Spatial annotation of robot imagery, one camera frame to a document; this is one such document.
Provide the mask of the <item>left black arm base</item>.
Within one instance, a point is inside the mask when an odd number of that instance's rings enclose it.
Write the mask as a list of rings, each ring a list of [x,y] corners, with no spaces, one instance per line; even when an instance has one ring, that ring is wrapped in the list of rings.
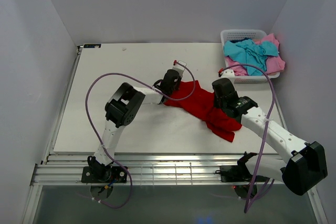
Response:
[[[102,171],[94,171],[93,168],[86,166],[82,170],[81,182],[86,184],[94,183],[126,183],[128,175],[120,166],[107,166]]]

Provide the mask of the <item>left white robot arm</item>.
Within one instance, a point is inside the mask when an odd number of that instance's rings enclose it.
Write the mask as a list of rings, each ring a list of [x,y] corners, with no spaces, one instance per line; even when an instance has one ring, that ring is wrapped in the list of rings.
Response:
[[[183,70],[169,69],[153,88],[138,88],[124,82],[106,103],[104,110],[105,127],[100,146],[87,159],[90,174],[98,181],[105,182],[112,176],[111,164],[116,147],[125,127],[129,125],[144,104],[161,104],[178,89]]]

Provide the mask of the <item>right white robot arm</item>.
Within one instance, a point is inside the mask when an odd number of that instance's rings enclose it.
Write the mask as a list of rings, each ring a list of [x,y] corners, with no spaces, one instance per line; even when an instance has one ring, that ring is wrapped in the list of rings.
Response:
[[[236,165],[220,169],[224,179],[249,181],[256,173],[258,177],[283,182],[291,192],[302,196],[327,177],[325,150],[320,143],[308,143],[269,120],[255,101],[238,96],[229,79],[220,78],[212,87],[214,106],[264,139],[281,157],[273,159],[245,153]]]

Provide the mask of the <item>red t shirt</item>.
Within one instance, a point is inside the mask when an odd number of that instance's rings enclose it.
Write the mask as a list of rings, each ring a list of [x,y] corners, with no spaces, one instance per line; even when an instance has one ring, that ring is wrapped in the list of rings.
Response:
[[[174,99],[184,98],[185,100],[164,102],[166,106],[181,108],[194,117],[205,122],[206,126],[220,138],[232,142],[235,132],[240,130],[242,125],[235,119],[228,117],[221,109],[214,107],[214,94],[201,88],[199,82],[181,82],[177,91],[171,95]]]

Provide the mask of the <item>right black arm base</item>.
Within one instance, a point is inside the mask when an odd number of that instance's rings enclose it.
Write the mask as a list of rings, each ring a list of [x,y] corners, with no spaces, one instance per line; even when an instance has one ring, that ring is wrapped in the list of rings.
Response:
[[[222,165],[215,174],[221,176],[221,182],[250,182],[252,173],[248,170],[246,163],[257,156],[257,153],[247,153],[237,161],[236,165]]]

